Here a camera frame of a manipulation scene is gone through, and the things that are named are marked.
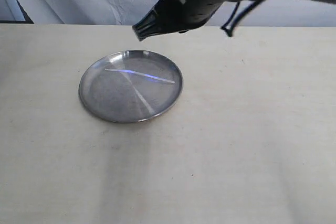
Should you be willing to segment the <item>thin clear purple plastic straw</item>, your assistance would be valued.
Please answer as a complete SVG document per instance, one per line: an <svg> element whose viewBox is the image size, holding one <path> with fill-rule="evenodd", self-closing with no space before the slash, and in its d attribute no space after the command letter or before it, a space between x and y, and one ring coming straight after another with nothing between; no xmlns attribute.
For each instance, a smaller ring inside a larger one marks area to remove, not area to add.
<svg viewBox="0 0 336 224"><path fill-rule="evenodd" d="M154 79L154 80L165 82L165 83L175 84L175 81L173 81L173 80L169 80L169 79L165 79L165 78L161 78L161 77L157 77L157 76L153 76L153 75L150 75L150 74L147 74L147 73L141 73L141 72L137 72L137 71L133 71L133 70L111 69L111 68L105 68L104 70L105 71L110 71L110 72L134 74L134 75Z"/></svg>

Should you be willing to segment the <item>round silver metal plate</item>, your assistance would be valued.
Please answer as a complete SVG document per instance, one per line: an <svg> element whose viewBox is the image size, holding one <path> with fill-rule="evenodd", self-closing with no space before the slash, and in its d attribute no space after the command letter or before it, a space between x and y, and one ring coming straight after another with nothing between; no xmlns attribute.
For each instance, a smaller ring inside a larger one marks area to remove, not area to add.
<svg viewBox="0 0 336 224"><path fill-rule="evenodd" d="M175 84L127 73L126 69L175 81ZM79 82L83 107L92 115L114 123L138 123L172 108L183 90L183 75L169 58L147 50L125 50L94 62Z"/></svg>

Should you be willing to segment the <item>white panel with dark edge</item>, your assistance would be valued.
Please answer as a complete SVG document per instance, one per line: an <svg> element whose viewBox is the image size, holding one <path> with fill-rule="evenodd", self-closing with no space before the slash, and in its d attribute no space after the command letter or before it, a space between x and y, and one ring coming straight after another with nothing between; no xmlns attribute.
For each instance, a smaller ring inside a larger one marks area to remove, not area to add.
<svg viewBox="0 0 336 224"><path fill-rule="evenodd" d="M18 0L1 0L1 24L33 24Z"/></svg>

